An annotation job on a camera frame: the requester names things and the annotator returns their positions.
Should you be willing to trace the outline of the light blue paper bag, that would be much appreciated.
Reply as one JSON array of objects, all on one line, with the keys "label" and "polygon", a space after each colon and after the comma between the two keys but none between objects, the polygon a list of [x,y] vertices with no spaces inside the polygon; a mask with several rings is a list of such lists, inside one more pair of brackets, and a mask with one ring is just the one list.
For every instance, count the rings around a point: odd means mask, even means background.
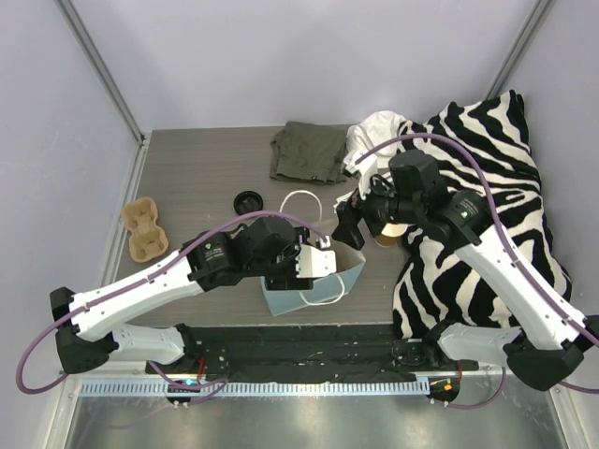
[{"label": "light blue paper bag", "polygon": [[271,315],[328,306],[351,293],[365,266],[365,256],[334,239],[327,248],[317,250],[313,247],[317,242],[317,236],[309,237],[301,246],[299,260],[292,267],[294,279],[260,279]]}]

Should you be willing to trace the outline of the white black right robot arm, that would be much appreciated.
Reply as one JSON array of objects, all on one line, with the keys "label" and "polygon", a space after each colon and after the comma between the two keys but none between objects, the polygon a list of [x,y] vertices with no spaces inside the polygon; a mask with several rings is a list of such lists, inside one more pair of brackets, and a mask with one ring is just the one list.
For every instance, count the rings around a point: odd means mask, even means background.
[{"label": "white black right robot arm", "polygon": [[333,239],[361,249],[358,228],[371,234],[386,225],[415,225],[468,264],[515,315],[509,328],[467,326],[444,320],[424,337],[422,355],[433,369],[472,360],[510,369],[524,384],[547,391],[583,362],[598,340],[598,319],[565,301],[526,260],[492,216],[490,196],[448,191],[435,159],[420,151],[399,153],[388,164],[391,188],[376,173],[371,186],[339,200]]}]

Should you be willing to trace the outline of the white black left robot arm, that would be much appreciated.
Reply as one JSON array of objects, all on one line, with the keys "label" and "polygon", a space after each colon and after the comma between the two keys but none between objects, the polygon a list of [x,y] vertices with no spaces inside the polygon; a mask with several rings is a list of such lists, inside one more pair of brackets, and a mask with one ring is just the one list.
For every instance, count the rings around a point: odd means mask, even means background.
[{"label": "white black left robot arm", "polygon": [[230,231],[204,231],[164,260],[94,291],[60,287],[50,294],[59,327],[57,354],[66,374],[96,369],[109,360],[150,360],[180,373],[198,364],[199,350],[188,327],[156,329],[130,320],[171,301],[264,278],[277,289],[313,284],[296,269],[310,230],[267,216]]}]

